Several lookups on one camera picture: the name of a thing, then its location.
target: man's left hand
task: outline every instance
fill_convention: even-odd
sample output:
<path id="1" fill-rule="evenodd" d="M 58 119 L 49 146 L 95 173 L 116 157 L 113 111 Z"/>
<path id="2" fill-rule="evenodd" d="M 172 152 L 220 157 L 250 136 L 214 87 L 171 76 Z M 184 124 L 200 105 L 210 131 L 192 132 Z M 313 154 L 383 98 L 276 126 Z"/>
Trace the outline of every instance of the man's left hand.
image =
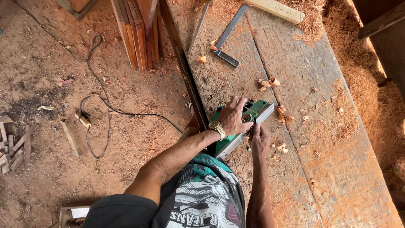
<path id="1" fill-rule="evenodd" d="M 242 110 L 247 102 L 247 98 L 232 96 L 230 102 L 221 110 L 217 121 L 222 125 L 226 136 L 235 135 L 237 133 L 247 132 L 253 125 L 253 122 L 242 123 Z"/>

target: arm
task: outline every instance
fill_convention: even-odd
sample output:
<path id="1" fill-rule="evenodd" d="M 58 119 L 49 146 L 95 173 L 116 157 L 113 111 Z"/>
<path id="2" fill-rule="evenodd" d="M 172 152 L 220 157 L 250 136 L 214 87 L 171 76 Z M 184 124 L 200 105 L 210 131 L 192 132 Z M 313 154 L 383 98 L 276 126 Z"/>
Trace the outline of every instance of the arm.
<path id="1" fill-rule="evenodd" d="M 237 101 L 238 97 L 233 96 L 217 119 L 227 136 L 246 132 L 253 124 L 242 123 L 241 119 L 247 99 L 241 98 L 239 102 Z M 167 148 L 139 169 L 134 182 L 124 193 L 151 199 L 159 205 L 160 187 L 187 165 L 196 154 L 220 139 L 218 132 L 206 130 Z"/>
<path id="2" fill-rule="evenodd" d="M 250 133 L 249 143 L 253 156 L 253 184 L 247 206 L 246 224 L 249 228 L 277 228 L 271 209 L 270 193 L 267 189 L 267 155 L 270 147 L 270 136 L 263 126 L 256 124 Z"/>

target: t-shirt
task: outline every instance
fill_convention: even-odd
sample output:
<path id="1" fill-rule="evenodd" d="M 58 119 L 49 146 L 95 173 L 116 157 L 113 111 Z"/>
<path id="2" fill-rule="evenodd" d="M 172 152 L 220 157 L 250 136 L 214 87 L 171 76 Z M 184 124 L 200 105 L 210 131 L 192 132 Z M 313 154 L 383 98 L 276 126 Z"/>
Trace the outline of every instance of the t-shirt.
<path id="1" fill-rule="evenodd" d="M 83 228 L 244 228 L 245 200 L 236 176 L 212 156 L 198 154 L 161 187 L 160 205 L 129 194 L 95 202 Z"/>

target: green electric planer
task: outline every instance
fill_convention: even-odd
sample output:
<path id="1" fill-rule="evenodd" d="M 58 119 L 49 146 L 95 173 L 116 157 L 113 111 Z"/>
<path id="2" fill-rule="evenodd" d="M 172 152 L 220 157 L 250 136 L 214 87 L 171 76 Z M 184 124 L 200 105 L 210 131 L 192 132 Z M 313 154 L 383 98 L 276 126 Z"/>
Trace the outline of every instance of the green electric planer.
<path id="1" fill-rule="evenodd" d="M 212 121 L 217 120 L 220 111 L 224 106 L 217 108 L 217 111 L 212 118 Z M 274 103 L 269 103 L 264 100 L 249 100 L 242 111 L 242 122 L 246 123 L 249 121 L 255 123 L 263 123 L 267 117 L 269 117 L 274 110 Z M 228 136 L 222 141 L 216 142 L 215 148 L 215 158 L 222 161 L 224 160 L 239 144 L 241 144 L 247 136 L 249 136 L 250 131 L 245 133 L 239 133 L 236 135 Z"/>

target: watch band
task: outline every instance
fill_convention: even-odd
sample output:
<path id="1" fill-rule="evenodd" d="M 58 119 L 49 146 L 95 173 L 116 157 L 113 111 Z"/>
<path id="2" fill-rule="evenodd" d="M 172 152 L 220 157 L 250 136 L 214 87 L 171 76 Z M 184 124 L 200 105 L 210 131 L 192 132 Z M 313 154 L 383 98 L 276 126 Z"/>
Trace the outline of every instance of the watch band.
<path id="1" fill-rule="evenodd" d="M 220 141 L 222 141 L 222 140 L 224 140 L 226 138 L 225 131 L 224 131 L 224 129 L 222 128 L 222 126 L 220 124 L 216 128 L 214 128 L 214 130 L 216 130 L 220 134 L 220 136 L 221 136 Z"/>

